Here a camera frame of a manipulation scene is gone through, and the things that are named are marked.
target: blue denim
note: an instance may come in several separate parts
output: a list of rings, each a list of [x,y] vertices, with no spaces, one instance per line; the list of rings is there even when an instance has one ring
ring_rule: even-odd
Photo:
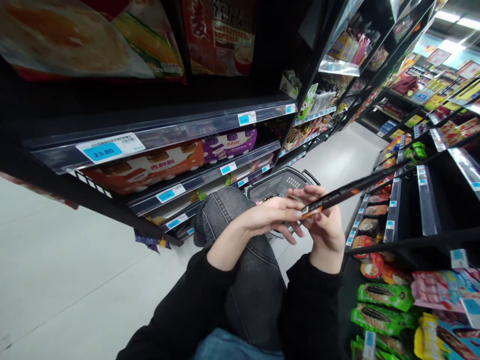
[[[211,246],[233,219],[254,206],[239,189],[230,186],[208,195],[193,220],[195,245]],[[277,318],[285,291],[267,237],[253,237],[239,259],[239,270],[225,301],[235,335],[260,349],[281,351]]]

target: aisle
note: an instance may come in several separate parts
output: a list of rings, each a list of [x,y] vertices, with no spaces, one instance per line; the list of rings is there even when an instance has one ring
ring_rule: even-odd
[[[354,123],[294,167],[333,190],[369,174],[385,145]],[[188,240],[158,256],[131,228],[88,209],[1,178],[0,194],[0,360],[114,359],[199,250]],[[340,205],[344,229],[357,201]],[[284,277],[311,246],[311,238],[272,241]]]

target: orange product package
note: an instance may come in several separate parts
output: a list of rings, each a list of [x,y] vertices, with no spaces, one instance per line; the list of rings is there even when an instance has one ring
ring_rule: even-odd
[[[114,160],[82,172],[104,188],[128,195],[196,170],[204,162],[202,142],[194,140]]]
[[[29,81],[186,82],[161,0],[2,0],[0,55]]]
[[[182,0],[181,9],[193,74],[250,74],[256,0]]]

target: hand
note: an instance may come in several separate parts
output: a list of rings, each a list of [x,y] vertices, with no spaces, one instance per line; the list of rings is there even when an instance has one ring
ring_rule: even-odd
[[[305,234],[297,221],[302,217],[300,210],[304,207],[305,205],[298,200],[273,197],[242,213],[232,225],[242,229],[248,239],[275,230],[282,233],[289,243],[295,245],[297,242],[283,222],[289,223],[295,233],[303,237]]]
[[[300,198],[305,204],[311,204],[328,194],[328,191],[320,186],[306,184],[303,189],[288,189],[287,194]],[[339,273],[345,251],[345,235],[339,206],[318,212],[301,222],[313,239],[311,264],[326,273]]]

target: right hand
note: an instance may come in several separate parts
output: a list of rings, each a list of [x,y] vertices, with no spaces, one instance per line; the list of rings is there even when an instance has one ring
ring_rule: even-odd
[[[320,186],[305,184],[303,189],[288,189],[288,195],[300,198],[306,205],[317,201],[328,191]],[[303,219],[313,240],[310,262],[321,271],[338,274],[345,251],[345,235],[338,205]]]

